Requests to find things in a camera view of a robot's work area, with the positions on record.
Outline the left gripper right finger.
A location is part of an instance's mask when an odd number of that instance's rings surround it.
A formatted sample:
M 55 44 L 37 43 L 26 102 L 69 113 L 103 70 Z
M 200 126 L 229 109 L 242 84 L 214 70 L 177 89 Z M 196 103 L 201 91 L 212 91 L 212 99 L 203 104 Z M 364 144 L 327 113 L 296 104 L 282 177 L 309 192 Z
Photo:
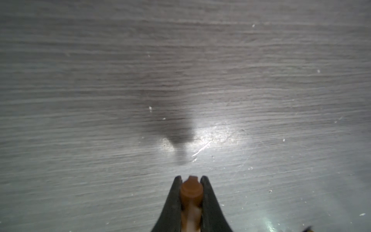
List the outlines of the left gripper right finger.
M 233 232 L 223 215 L 209 178 L 202 176 L 201 184 L 203 186 L 201 232 Z

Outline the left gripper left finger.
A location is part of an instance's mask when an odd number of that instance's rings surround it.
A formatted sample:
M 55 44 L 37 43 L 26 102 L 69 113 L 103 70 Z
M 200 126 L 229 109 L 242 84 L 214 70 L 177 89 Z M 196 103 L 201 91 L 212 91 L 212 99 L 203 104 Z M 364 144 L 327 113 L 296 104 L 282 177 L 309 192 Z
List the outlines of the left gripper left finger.
M 180 199 L 180 187 L 182 183 L 181 176 L 176 176 L 162 212 L 151 232 L 181 232 L 182 204 Z

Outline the dark brown pen cap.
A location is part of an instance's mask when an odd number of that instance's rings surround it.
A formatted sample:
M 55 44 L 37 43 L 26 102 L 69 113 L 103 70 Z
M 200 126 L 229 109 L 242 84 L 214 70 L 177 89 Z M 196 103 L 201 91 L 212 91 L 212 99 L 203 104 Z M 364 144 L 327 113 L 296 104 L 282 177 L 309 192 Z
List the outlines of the dark brown pen cap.
M 200 232 L 202 219 L 203 186 L 198 177 L 189 176 L 180 187 L 181 231 Z

